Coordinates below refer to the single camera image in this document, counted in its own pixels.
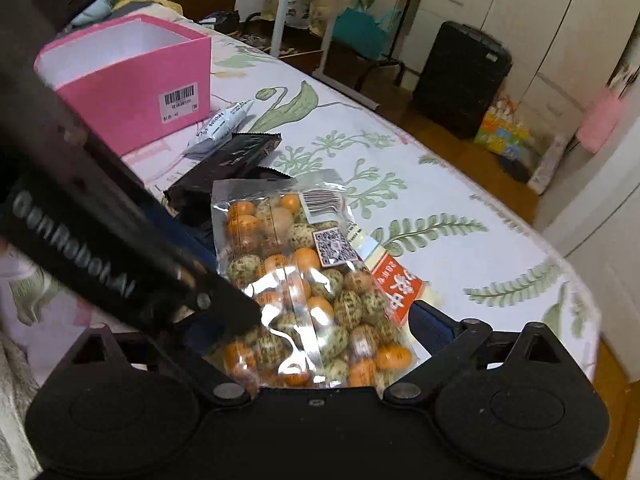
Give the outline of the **bag of candy eggs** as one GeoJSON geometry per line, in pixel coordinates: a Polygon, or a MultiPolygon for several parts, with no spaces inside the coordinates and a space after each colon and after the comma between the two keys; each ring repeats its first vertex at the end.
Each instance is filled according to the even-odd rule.
{"type": "Polygon", "coordinates": [[[217,181],[212,221],[221,275],[259,307],[224,352],[250,392],[383,391],[430,357],[408,316],[432,294],[356,225],[334,172],[217,181]]]}

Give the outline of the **pink storage box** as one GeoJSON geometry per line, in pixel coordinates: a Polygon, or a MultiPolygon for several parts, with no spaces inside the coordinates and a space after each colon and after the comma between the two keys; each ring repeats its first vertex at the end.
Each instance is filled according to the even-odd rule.
{"type": "Polygon", "coordinates": [[[209,116],[210,62],[209,36],[136,14],[52,41],[35,70],[122,156],[209,116]]]}

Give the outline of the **white snack bar upper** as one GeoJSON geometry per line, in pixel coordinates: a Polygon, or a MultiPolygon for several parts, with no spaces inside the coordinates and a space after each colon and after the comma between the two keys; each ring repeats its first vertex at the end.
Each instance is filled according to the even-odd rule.
{"type": "Polygon", "coordinates": [[[213,154],[231,139],[232,134],[238,130],[253,104],[254,100],[250,99],[234,103],[224,110],[220,110],[186,144],[186,148],[182,152],[183,156],[197,159],[213,154]]]}

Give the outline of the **black snack packet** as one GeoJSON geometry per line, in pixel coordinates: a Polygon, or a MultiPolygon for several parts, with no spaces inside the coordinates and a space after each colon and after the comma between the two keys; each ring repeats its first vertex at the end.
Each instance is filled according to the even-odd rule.
{"type": "Polygon", "coordinates": [[[233,133],[213,154],[198,162],[172,184],[164,195],[177,219],[199,228],[210,220],[213,183],[229,179],[287,179],[262,164],[280,145],[280,133],[233,133]]]}

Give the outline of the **white door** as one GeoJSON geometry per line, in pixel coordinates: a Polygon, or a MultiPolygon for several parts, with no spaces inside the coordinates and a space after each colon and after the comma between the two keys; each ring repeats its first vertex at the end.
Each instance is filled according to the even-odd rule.
{"type": "Polygon", "coordinates": [[[626,103],[591,157],[575,148],[540,201],[536,229],[573,266],[601,311],[601,332],[639,379],[639,102],[626,103]]]}

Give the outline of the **colourful box on floor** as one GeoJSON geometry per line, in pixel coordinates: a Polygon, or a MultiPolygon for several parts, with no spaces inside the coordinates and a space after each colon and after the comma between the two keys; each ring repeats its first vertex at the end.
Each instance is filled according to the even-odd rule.
{"type": "Polygon", "coordinates": [[[515,112],[516,104],[500,93],[483,117],[474,143],[503,158],[517,159],[524,153],[530,132],[515,112]]]}

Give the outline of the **pink cloth hanging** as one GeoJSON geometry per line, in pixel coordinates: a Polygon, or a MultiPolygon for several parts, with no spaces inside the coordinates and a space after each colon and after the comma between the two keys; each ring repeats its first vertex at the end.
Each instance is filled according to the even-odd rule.
{"type": "Polygon", "coordinates": [[[625,90],[605,88],[588,110],[576,138],[591,155],[597,154],[613,132],[624,109],[625,90]]]}

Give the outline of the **black suitcase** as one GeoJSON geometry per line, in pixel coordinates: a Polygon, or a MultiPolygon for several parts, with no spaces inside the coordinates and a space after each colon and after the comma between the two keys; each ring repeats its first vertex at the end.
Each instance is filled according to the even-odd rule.
{"type": "Polygon", "coordinates": [[[472,139],[512,67],[509,50],[481,30],[443,22],[412,92],[417,113],[472,139]]]}

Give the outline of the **teal bag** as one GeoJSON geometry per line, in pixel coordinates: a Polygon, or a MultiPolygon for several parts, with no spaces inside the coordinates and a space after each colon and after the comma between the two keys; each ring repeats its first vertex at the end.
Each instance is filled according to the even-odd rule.
{"type": "Polygon", "coordinates": [[[390,36],[400,14],[401,10],[392,9],[376,18],[357,0],[337,17],[332,39],[352,48],[363,58],[379,60],[390,46],[390,36]]]}

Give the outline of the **white wardrobe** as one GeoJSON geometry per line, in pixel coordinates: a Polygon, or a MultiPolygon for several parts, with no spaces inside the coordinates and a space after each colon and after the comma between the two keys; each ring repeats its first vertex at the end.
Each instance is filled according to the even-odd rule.
{"type": "Polygon", "coordinates": [[[474,26],[511,53],[503,89],[532,133],[570,139],[638,16],[639,0],[420,0],[400,57],[419,73],[443,22],[474,26]]]}

